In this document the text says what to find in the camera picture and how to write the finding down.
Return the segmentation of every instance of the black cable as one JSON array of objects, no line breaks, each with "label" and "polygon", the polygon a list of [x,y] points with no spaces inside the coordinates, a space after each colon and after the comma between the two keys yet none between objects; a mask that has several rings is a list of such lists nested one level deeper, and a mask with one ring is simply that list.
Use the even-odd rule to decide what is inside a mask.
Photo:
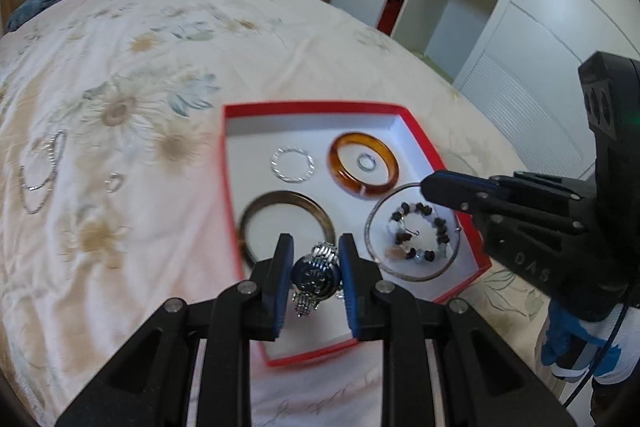
[{"label": "black cable", "polygon": [[618,331],[622,326],[622,322],[625,320],[626,312],[628,311],[629,304],[631,302],[631,290],[634,288],[635,285],[636,285],[636,281],[633,281],[626,288],[625,298],[622,304],[622,309],[620,310],[620,315],[618,315],[618,320],[616,320],[616,324],[613,326],[613,329],[611,330],[611,334],[609,335],[607,342],[604,344],[602,349],[599,350],[598,354],[593,359],[593,363],[591,364],[591,367],[589,368],[589,371],[587,372],[585,377],[582,380],[580,380],[580,383],[576,386],[576,388],[571,393],[569,398],[567,398],[562,404],[564,407],[569,407],[570,403],[574,401],[576,396],[578,396],[582,388],[587,384],[587,382],[593,376],[593,373],[596,371],[596,369],[604,359],[605,355],[607,354],[607,351],[609,350],[609,347],[611,347],[611,345],[613,344],[613,341],[615,340],[616,335],[618,334]]}]

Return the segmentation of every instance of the amber bangle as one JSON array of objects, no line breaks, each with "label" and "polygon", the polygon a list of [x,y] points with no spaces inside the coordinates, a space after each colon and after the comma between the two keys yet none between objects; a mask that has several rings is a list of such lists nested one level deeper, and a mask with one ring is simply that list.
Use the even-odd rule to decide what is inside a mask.
[{"label": "amber bangle", "polygon": [[327,213],[319,204],[299,192],[292,192],[291,190],[274,190],[273,192],[267,192],[266,194],[255,198],[254,201],[247,205],[240,217],[240,224],[238,225],[238,243],[242,256],[244,257],[244,261],[249,265],[249,268],[253,268],[255,266],[257,259],[249,248],[249,245],[247,245],[246,227],[255,214],[267,206],[272,206],[274,204],[293,204],[294,206],[299,206],[306,210],[309,214],[314,216],[316,221],[320,224],[324,240],[335,245],[334,226]]},{"label": "amber bangle", "polygon": [[[338,150],[349,144],[364,145],[364,147],[368,147],[380,155],[386,165],[386,171],[389,174],[388,181],[385,184],[372,185],[365,183],[353,176],[344,165],[342,165],[340,156],[338,156]],[[376,197],[385,194],[398,183],[398,176],[400,175],[398,161],[391,152],[391,149],[378,138],[362,132],[348,132],[347,134],[338,136],[329,149],[328,163],[334,179],[348,191],[354,192],[359,196]]]}]

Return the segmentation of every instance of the floral bedspread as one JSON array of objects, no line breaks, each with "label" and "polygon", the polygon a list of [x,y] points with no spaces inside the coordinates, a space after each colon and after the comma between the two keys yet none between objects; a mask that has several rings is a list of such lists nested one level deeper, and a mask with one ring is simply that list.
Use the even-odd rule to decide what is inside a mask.
[{"label": "floral bedspread", "polygon": [[[222,105],[332,98],[407,106],[452,169],[522,168],[430,68],[318,0],[64,0],[0,40],[0,366],[41,425],[167,297],[236,280]],[[20,166],[51,178],[61,130],[22,201]],[[465,297],[532,363],[540,293],[494,267]],[[257,426],[378,423],[379,346],[254,359]]]}]

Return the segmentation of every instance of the bead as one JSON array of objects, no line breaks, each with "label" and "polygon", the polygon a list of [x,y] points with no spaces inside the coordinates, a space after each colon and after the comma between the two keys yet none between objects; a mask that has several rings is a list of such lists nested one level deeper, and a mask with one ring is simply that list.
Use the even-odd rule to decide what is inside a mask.
[{"label": "bead", "polygon": [[404,232],[404,224],[402,221],[392,221],[389,219],[386,223],[386,229],[389,231],[391,235],[396,235],[398,233]]},{"label": "bead", "polygon": [[385,255],[394,261],[404,261],[404,259],[406,259],[406,252],[401,247],[387,248]]}]

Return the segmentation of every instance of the flower pattern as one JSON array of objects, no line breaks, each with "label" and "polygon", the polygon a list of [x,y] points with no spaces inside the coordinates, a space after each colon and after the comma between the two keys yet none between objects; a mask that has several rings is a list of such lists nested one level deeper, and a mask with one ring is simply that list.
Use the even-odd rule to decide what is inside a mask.
[{"label": "flower pattern", "polygon": [[190,120],[169,117],[155,127],[153,144],[156,162],[169,174],[182,174],[185,168],[195,163],[207,137]]},{"label": "flower pattern", "polygon": [[181,41],[210,41],[214,32],[206,21],[151,28],[153,32],[169,32]]},{"label": "flower pattern", "polygon": [[214,85],[216,75],[186,73],[168,90],[167,102],[175,114],[187,117],[189,110],[203,110],[213,107],[209,97],[219,87]]},{"label": "flower pattern", "polygon": [[532,322],[545,305],[542,293],[510,270],[494,269],[460,293],[502,336]]},{"label": "flower pattern", "polygon": [[123,77],[86,90],[74,134],[91,148],[129,152],[151,136],[161,93],[153,81]]},{"label": "flower pattern", "polygon": [[83,205],[75,212],[66,211],[58,224],[61,256],[67,262],[82,256],[88,263],[119,268],[129,231],[122,222],[122,216],[108,202]]}]

